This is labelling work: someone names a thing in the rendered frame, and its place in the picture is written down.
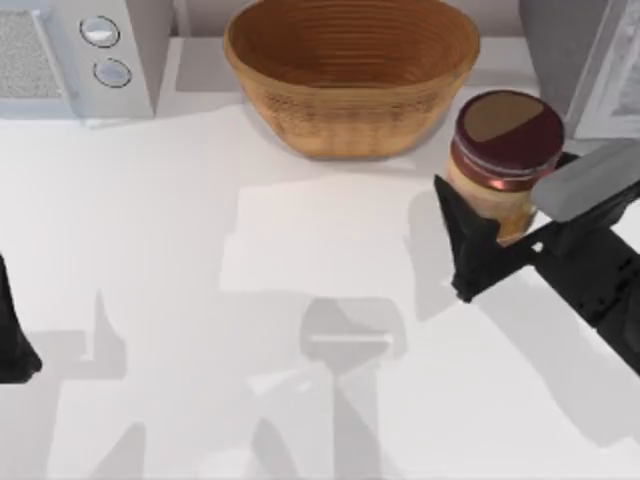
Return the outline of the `white microwave knob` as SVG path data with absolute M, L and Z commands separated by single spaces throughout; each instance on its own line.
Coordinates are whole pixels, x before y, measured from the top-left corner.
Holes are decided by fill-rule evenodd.
M 108 17 L 94 16 L 82 19 L 79 23 L 81 37 L 96 48 L 111 48 L 121 37 L 118 25 Z
M 93 65 L 94 78 L 103 86 L 112 89 L 126 87 L 133 78 L 129 66 L 121 60 L 107 58 Z

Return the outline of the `pale microwave oven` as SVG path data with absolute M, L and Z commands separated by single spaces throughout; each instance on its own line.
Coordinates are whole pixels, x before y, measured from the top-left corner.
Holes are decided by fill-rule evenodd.
M 82 19 L 105 16 L 121 37 L 96 48 Z M 155 116 L 174 21 L 173 0 L 0 0 L 0 119 L 119 122 Z M 124 88 L 100 84 L 95 62 L 132 71 Z

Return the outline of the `glass jar with maroon lid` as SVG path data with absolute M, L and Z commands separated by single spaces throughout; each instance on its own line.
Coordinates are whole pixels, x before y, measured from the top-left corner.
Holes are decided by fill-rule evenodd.
M 490 90 L 467 101 L 450 143 L 446 180 L 480 216 L 495 220 L 497 241 L 522 238 L 536 213 L 534 185 L 555 170 L 565 127 L 540 98 Z

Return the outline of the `woven wooden basket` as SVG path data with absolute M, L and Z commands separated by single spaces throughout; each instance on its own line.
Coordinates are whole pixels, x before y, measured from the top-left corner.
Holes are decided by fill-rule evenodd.
M 443 117 L 480 53 L 444 0 L 254 0 L 227 24 L 226 59 L 268 128 L 316 158 L 384 158 Z

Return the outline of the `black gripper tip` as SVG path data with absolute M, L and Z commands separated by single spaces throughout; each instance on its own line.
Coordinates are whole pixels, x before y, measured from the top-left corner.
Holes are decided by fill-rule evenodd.
M 24 384 L 42 370 L 14 306 L 6 263 L 0 254 L 0 384 Z

